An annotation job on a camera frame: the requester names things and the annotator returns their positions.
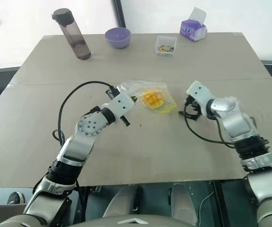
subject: beige table surface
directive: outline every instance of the beige table surface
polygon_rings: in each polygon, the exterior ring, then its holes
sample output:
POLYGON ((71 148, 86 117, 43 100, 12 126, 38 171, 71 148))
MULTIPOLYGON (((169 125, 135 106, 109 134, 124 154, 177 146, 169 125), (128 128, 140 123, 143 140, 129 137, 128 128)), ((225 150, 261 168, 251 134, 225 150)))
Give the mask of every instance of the beige table surface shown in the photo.
MULTIPOLYGON (((123 50, 109 47, 103 35, 87 35, 93 53, 78 60, 63 36, 46 36, 0 96, 0 187, 33 187, 55 159, 60 146, 57 127, 61 102, 79 83, 102 80, 114 85, 129 79, 166 82, 182 109, 194 79, 215 96, 236 96, 257 120, 272 151, 272 79, 242 34, 212 33, 192 43, 179 34, 172 58, 153 52, 157 34, 132 35, 123 50)), ((78 118, 108 102, 105 87, 80 89, 63 111, 68 138, 78 118)), ((107 185, 241 178, 236 151, 200 140, 174 111, 157 114, 137 103, 126 115, 131 122, 106 128, 83 168, 79 183, 107 185)), ((191 122, 201 135, 218 140, 216 125, 205 118, 191 122)))

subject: water bottle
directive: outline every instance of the water bottle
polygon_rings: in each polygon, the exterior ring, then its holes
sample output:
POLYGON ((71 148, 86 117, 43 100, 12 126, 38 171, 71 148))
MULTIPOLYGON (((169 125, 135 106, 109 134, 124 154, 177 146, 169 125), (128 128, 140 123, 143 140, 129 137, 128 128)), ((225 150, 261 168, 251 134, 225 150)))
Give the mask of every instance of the water bottle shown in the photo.
POLYGON ((90 50, 71 11, 69 9, 58 9, 53 13, 52 19, 59 24, 76 57, 81 60, 89 59, 90 50))

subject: tissue box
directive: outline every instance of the tissue box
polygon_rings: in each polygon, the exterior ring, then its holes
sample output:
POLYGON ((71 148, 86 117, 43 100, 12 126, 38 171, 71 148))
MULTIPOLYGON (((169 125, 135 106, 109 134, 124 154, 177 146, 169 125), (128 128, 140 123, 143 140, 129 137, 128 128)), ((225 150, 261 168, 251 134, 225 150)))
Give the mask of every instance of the tissue box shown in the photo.
POLYGON ((188 20, 182 21, 180 33, 192 41, 203 39, 207 33, 205 18, 206 12, 195 7, 188 20))
POLYGON ((181 23, 180 33, 192 41, 198 41, 205 37, 207 27, 195 20, 185 20, 181 23))

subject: small plastic container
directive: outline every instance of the small plastic container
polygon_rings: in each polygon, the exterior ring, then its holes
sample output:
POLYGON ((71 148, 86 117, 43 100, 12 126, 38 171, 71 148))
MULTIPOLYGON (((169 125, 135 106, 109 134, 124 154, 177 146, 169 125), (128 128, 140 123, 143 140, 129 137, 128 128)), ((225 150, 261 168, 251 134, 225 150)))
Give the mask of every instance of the small plastic container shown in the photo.
POLYGON ((177 37, 158 35, 156 44, 155 44, 155 53, 159 56, 166 56, 166 57, 173 56, 175 52, 176 42, 177 42, 177 37), (160 50, 162 46, 166 46, 166 47, 170 46, 170 47, 173 47, 174 49, 169 52, 164 52, 160 50))

